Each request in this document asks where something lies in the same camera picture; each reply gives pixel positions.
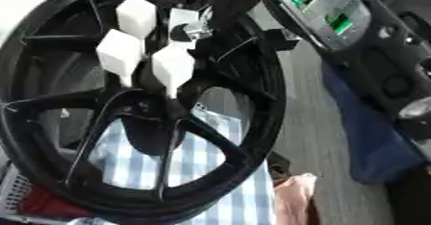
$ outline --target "white cube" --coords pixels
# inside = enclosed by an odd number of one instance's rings
[[[193,75],[194,58],[185,48],[169,44],[152,60],[154,76],[166,87],[167,96],[176,98],[177,89]]]
[[[146,38],[156,28],[156,6],[146,0],[125,0],[116,8],[119,29],[136,38]]]
[[[112,29],[97,46],[96,53],[103,69],[128,81],[140,62],[141,47],[137,37]]]
[[[199,21],[199,12],[197,11],[172,9],[170,10],[170,16],[169,16],[169,25],[168,25],[169,33],[177,25],[181,25],[185,23],[189,24],[197,21]],[[176,45],[184,46],[184,48],[186,49],[194,49],[196,47],[196,40],[192,40],[191,42],[180,42],[180,41],[173,41],[169,37],[169,43],[175,43]]]

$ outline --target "checkered tablecloth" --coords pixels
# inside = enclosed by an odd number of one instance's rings
[[[239,119],[201,109],[195,109],[193,113],[236,144],[242,141]],[[107,184],[136,189],[154,187],[158,158],[135,150],[127,140],[120,120],[112,123],[104,133],[90,159],[104,170],[103,181]],[[174,151],[168,185],[175,187],[195,180],[223,161],[224,155],[214,145],[201,137],[186,134],[182,144]],[[214,206],[182,224],[275,224],[273,200],[272,181],[264,163],[242,185]],[[74,222],[83,224],[84,220]],[[112,223],[93,219],[90,224]]]

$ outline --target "cable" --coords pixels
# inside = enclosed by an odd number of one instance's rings
[[[248,40],[244,41],[243,43],[235,46],[234,48],[232,48],[231,50],[227,51],[225,54],[221,55],[220,58],[218,58],[215,62],[216,63],[220,63],[220,61],[222,61],[223,59],[225,59],[227,56],[229,56],[230,54],[232,54],[233,52],[235,52],[236,50],[240,49],[241,47],[243,47],[244,45],[246,45],[247,43],[256,40],[257,37],[251,37]]]

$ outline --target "plastic crate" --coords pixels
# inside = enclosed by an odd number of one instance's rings
[[[16,214],[19,202],[30,192],[31,183],[11,164],[0,187],[0,211]]]

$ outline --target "mechanical arm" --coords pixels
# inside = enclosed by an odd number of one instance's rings
[[[229,29],[261,0],[217,0],[182,41]],[[286,30],[309,41],[361,99],[414,141],[431,138],[429,42],[381,0],[262,0]]]

